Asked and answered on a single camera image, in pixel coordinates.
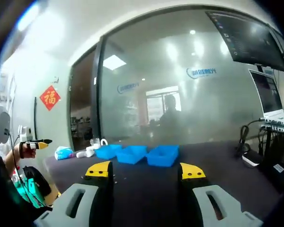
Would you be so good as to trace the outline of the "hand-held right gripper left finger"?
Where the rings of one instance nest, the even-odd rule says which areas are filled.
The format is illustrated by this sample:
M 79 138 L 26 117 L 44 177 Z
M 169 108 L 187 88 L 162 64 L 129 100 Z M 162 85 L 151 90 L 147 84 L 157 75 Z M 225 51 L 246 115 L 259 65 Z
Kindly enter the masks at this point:
M 110 227 L 114 203 L 113 163 L 90 166 L 80 183 L 69 187 L 51 211 L 34 221 L 36 227 Z

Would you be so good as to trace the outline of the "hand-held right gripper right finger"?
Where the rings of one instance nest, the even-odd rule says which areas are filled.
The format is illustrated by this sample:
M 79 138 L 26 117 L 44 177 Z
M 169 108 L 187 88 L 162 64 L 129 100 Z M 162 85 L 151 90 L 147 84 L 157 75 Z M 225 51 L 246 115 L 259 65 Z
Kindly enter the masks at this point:
M 263 221 L 242 211 L 241 203 L 212 184 L 191 164 L 178 166 L 178 209 L 183 227 L 260 227 Z

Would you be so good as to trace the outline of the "person's left hand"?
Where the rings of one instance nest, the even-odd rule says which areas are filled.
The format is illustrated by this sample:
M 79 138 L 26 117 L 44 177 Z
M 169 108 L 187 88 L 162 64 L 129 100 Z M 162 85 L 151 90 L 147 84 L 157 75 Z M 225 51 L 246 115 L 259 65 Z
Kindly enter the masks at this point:
M 22 156 L 23 158 L 35 158 L 36 150 L 29 147 L 28 144 L 22 145 Z

